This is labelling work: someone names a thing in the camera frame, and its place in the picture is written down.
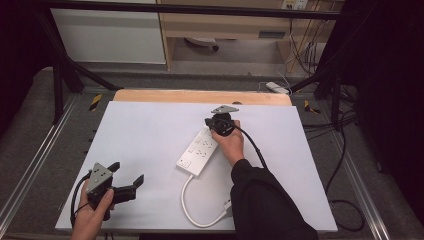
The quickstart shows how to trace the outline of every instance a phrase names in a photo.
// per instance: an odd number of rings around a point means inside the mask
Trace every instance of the white cable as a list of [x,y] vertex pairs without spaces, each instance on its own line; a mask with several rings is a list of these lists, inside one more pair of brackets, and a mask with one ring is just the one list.
[[188,177],[188,179],[187,179],[187,181],[186,181],[186,183],[184,184],[184,187],[183,187],[183,190],[181,191],[181,204],[183,205],[183,209],[184,209],[184,213],[185,213],[185,215],[187,216],[187,218],[188,218],[188,220],[190,220],[190,222],[193,224],[193,225],[195,225],[195,226],[197,226],[197,227],[199,227],[199,228],[207,228],[207,227],[210,227],[210,226],[213,226],[215,223],[217,223],[219,220],[221,220],[225,215],[227,215],[227,209],[229,208],[229,207],[231,207],[231,202],[230,202],[230,204],[228,205],[228,204],[226,204],[225,205],[225,210],[218,216],[218,218],[216,218],[213,222],[211,222],[211,223],[209,223],[209,224],[200,224],[200,223],[197,223],[196,221],[194,221],[191,217],[190,217],[190,215],[188,214],[188,212],[187,212],[187,209],[186,209],[186,207],[185,207],[185,203],[184,203],[184,193],[185,193],[185,189],[187,188],[187,185],[188,185],[188,183],[191,181],[191,179],[193,179],[193,175],[190,175],[190,177]]

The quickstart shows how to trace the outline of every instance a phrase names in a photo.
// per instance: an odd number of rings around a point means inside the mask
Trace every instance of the gray carpet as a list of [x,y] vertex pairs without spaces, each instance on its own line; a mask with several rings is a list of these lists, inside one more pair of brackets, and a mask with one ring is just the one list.
[[[206,90],[236,90],[256,91],[259,86],[265,91],[260,82],[269,81],[264,77],[199,77],[184,75],[125,75],[104,74],[104,77],[114,83],[135,88],[168,88],[168,89],[206,89]],[[44,136],[47,134],[52,114],[51,75],[41,72],[35,80],[31,93],[28,95],[20,113],[0,145],[0,186],[2,187],[0,204],[3,206],[8,196],[24,173],[32,156],[36,153]],[[95,94],[82,94],[44,166],[35,179],[24,202],[16,213],[7,234],[30,233],[44,235],[68,235],[54,229],[60,211],[59,206],[64,203],[76,175],[84,161],[85,151],[90,147],[89,139],[95,136],[106,104],[113,98],[113,93],[103,94],[95,112],[88,111]],[[321,114],[305,112],[303,100],[293,100],[298,107],[302,123],[325,123]],[[376,171],[372,153],[361,133],[360,126],[347,126],[346,137],[348,149],[357,165],[375,204],[393,239],[424,239],[424,229],[415,219],[409,206],[389,175]],[[308,133],[313,137],[320,132]],[[329,133],[309,141],[319,175],[325,185],[331,176],[339,152],[335,148],[333,138]],[[355,194],[349,179],[340,170],[329,192],[331,199],[345,199],[357,204]],[[336,220],[348,226],[357,226],[359,217],[351,208],[338,205],[334,209]],[[368,225],[359,232],[340,230],[337,233],[326,234],[328,239],[373,239]]]

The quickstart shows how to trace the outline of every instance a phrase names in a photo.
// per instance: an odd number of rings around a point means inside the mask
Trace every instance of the white table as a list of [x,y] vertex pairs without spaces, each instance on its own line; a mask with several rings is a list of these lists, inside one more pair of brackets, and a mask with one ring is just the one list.
[[[123,232],[233,231],[231,217],[199,229],[183,213],[180,193],[188,175],[176,162],[219,104],[110,102],[76,182],[95,162],[105,167],[114,162],[121,169],[113,186],[132,184],[145,174],[137,199],[118,204],[102,228]],[[319,232],[337,231],[315,163],[295,107],[235,105],[233,119],[261,149],[271,172],[298,206],[305,221]],[[261,166],[245,138],[245,156]],[[218,148],[199,178],[186,190],[186,205],[199,223],[208,223],[222,211],[232,187],[231,167]],[[56,228],[71,230],[72,192]]]

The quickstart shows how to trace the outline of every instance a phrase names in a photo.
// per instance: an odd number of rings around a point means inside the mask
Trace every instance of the left hand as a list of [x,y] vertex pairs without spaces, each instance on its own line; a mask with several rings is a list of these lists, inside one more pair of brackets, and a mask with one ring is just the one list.
[[[88,203],[85,189],[88,186],[88,180],[84,182],[81,190],[80,202],[78,208]],[[77,212],[74,230],[71,240],[92,240],[95,239],[103,223],[103,217],[106,211],[111,207],[113,200],[113,190],[109,189],[103,196],[96,210],[93,210],[89,204]]]

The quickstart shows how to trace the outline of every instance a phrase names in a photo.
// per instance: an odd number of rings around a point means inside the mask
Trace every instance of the white power cord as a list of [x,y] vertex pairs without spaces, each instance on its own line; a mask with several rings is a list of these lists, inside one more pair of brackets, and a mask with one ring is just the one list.
[[197,223],[196,221],[194,221],[190,215],[187,212],[187,209],[185,207],[185,203],[184,203],[184,193],[185,193],[185,189],[187,188],[188,183],[191,181],[191,179],[193,179],[193,175],[190,175],[190,177],[188,177],[186,183],[184,184],[183,190],[181,191],[181,204],[183,205],[183,209],[184,209],[184,213],[187,216],[188,220],[190,220],[190,222],[199,227],[199,228],[207,228],[210,226],[213,226],[215,223],[217,223],[219,220],[221,220],[225,215],[227,215],[227,213],[231,213],[231,201],[228,201],[225,205],[224,205],[224,211],[211,223],[209,224],[200,224]]

